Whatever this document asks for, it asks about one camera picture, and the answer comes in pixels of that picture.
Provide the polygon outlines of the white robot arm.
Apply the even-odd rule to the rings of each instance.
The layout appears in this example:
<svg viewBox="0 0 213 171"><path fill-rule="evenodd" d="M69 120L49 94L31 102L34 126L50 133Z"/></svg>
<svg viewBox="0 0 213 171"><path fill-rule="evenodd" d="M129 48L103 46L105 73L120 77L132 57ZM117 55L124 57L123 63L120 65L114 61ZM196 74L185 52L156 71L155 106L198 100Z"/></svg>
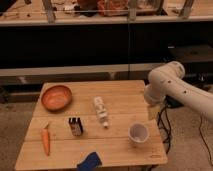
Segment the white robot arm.
<svg viewBox="0 0 213 171"><path fill-rule="evenodd" d="M193 109L213 123L213 94L192 86L182 80L185 68L178 61L156 67L148 74L144 98L152 106L170 96Z"/></svg>

